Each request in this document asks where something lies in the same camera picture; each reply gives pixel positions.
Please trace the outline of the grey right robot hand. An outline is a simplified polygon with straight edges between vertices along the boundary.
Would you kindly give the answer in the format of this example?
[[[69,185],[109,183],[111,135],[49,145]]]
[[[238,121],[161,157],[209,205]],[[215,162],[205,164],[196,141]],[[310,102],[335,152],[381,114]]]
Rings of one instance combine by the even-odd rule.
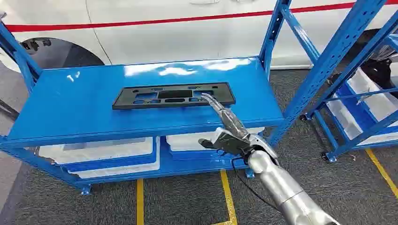
[[[199,139],[198,143],[206,148],[225,149],[226,147],[245,148],[250,145],[248,141],[249,133],[239,118],[230,110],[224,107],[214,97],[207,93],[201,94],[201,98],[215,110],[219,116],[224,130],[215,140]]]

